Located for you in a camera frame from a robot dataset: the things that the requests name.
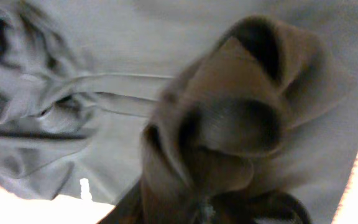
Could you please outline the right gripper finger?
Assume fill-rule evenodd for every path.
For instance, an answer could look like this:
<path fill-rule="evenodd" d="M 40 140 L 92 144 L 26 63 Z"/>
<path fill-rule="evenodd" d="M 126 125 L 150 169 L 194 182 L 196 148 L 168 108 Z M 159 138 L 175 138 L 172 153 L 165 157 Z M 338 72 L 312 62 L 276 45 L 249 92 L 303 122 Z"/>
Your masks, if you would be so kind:
<path fill-rule="evenodd" d="M 264 16 L 234 24 L 161 92 L 142 132 L 142 173 L 103 223 L 310 223 L 257 166 L 336 106 L 347 81 L 314 33 Z"/>

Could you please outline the black t-shirt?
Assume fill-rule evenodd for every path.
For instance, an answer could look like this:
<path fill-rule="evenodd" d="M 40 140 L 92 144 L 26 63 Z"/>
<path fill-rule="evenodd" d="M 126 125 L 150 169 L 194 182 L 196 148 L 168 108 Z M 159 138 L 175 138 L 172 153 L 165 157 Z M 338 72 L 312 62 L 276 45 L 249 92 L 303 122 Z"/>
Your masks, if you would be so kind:
<path fill-rule="evenodd" d="M 142 173 L 142 132 L 168 84 L 237 22 L 316 34 L 347 81 L 341 101 L 292 129 L 250 193 L 296 197 L 331 223 L 358 152 L 358 1 L 0 1 L 0 186 L 24 199 L 115 206 Z"/>

